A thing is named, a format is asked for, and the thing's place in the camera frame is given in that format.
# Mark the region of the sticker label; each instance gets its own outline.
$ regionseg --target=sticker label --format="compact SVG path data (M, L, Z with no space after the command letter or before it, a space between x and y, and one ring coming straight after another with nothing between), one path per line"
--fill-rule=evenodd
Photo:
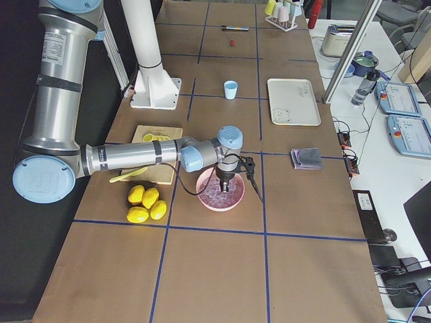
M368 194L358 193L358 200L361 210L372 211L372 204Z
M45 32L43 41L42 62L63 65L66 36Z

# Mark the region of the red bottle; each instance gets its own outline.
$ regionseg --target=red bottle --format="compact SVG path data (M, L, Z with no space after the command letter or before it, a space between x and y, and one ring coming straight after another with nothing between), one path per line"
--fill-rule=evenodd
M308 20L308 29L313 29L316 25L317 18L322 10L323 0L315 0L311 8L311 16Z

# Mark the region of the pink bowl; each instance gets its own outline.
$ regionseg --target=pink bowl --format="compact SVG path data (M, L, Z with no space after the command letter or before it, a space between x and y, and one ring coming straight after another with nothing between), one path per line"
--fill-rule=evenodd
M244 180L241 175L235 174L233 179L229 181L229 192L222 193L220 191L220 179L216 176L216 171L214 171L209 179L212 170L212 168L207 169L197 179L197 192L202 191L209 180L207 188L204 192L199 194L197 198L212 211L229 211L233 209L244 196Z

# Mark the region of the white tray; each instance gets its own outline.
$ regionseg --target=white tray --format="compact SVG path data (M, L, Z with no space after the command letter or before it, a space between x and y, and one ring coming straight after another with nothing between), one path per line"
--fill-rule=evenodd
M269 107L275 124L319 126L321 117L307 79L268 79Z

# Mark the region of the chair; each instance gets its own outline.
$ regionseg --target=chair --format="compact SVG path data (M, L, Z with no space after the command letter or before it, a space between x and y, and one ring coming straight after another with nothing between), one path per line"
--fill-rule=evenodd
M419 13L413 32L404 33L398 43L403 45L404 50L415 49L416 47L418 47L419 43L430 29L431 6L428 6Z
M380 18L380 23L385 21L399 27L404 27L413 24L417 20L419 15L417 10L420 10L421 5L407 1L401 3L384 0L377 10L376 16Z

